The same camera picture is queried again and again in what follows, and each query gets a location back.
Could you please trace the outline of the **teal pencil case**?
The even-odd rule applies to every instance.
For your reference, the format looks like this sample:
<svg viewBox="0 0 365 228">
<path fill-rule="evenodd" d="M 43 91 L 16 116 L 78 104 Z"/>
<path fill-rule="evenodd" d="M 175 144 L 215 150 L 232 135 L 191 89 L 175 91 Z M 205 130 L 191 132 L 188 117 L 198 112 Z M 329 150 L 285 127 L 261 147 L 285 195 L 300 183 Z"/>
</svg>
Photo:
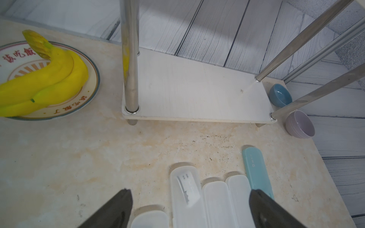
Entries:
<svg viewBox="0 0 365 228">
<path fill-rule="evenodd" d="M 246 147 L 242 150 L 245 171 L 253 190 L 262 190 L 274 200 L 271 182 L 266 169 L 261 150 L 256 147 Z"/>
</svg>

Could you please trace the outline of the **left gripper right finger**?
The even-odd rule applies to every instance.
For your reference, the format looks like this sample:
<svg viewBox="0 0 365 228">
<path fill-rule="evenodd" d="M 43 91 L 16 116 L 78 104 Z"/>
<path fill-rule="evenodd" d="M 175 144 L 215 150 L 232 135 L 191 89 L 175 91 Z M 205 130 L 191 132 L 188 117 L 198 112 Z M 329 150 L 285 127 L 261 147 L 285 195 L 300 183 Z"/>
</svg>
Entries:
<svg viewBox="0 0 365 228">
<path fill-rule="evenodd" d="M 251 190 L 249 206 L 257 228 L 305 228 L 262 190 Z"/>
</svg>

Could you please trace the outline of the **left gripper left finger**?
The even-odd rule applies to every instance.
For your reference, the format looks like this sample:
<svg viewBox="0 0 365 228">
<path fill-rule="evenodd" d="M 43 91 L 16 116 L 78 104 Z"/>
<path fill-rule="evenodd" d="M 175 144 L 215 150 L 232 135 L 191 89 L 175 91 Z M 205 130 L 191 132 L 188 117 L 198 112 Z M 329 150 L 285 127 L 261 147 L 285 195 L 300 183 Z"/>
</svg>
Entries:
<svg viewBox="0 0 365 228">
<path fill-rule="evenodd" d="M 131 190 L 123 189 L 83 222 L 79 228 L 126 228 L 132 207 Z"/>
</svg>

